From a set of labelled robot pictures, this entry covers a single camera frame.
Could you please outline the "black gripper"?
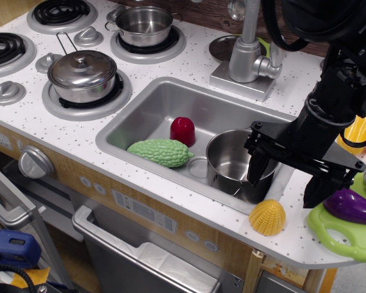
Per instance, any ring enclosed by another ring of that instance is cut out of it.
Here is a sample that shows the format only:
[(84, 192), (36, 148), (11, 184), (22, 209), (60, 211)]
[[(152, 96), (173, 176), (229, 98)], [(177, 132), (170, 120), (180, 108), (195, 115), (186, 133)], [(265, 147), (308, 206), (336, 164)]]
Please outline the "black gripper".
[(349, 188), (366, 164), (338, 146), (328, 133), (309, 126), (307, 131), (298, 129), (296, 121), (254, 121), (245, 143), (251, 155), (248, 182), (256, 187), (272, 159), (312, 175), (304, 190), (303, 208), (314, 208), (337, 190)]

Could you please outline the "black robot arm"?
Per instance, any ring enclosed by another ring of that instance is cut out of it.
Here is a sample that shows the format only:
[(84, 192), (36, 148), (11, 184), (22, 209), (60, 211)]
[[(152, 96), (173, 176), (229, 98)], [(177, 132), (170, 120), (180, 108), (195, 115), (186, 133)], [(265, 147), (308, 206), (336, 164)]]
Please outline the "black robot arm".
[(251, 159), (248, 182), (255, 186), (270, 160), (311, 175), (304, 207), (314, 208), (335, 191), (349, 188), (365, 164), (336, 144), (356, 117), (366, 117), (366, 1), (282, 1), (287, 27), (297, 36), (286, 43), (276, 3), (263, 1), (272, 40), (287, 51), (310, 43), (329, 45), (321, 79), (290, 123), (255, 121), (245, 146)]

